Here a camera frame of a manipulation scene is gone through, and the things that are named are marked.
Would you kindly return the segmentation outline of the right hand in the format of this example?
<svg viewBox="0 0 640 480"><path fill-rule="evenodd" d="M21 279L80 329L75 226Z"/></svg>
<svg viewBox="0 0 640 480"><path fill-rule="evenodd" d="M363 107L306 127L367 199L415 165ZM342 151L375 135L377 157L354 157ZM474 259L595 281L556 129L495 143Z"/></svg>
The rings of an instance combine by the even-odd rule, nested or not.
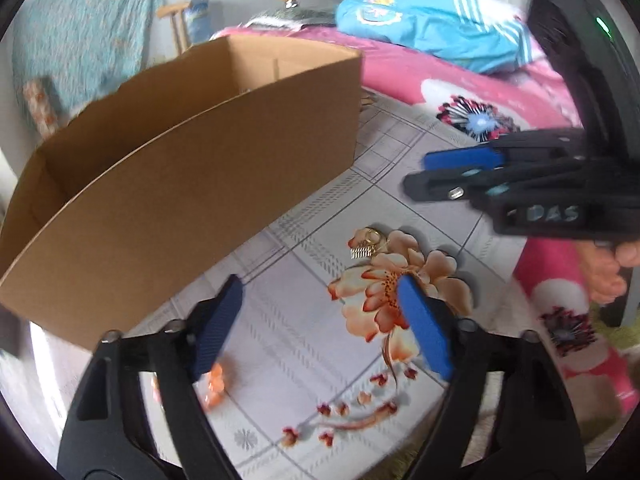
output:
<svg viewBox="0 0 640 480"><path fill-rule="evenodd" d="M639 242L623 243L610 249L599 247L595 242L578 240L575 248L592 301L612 304L625 295L627 285L620 270L639 265Z"/></svg>

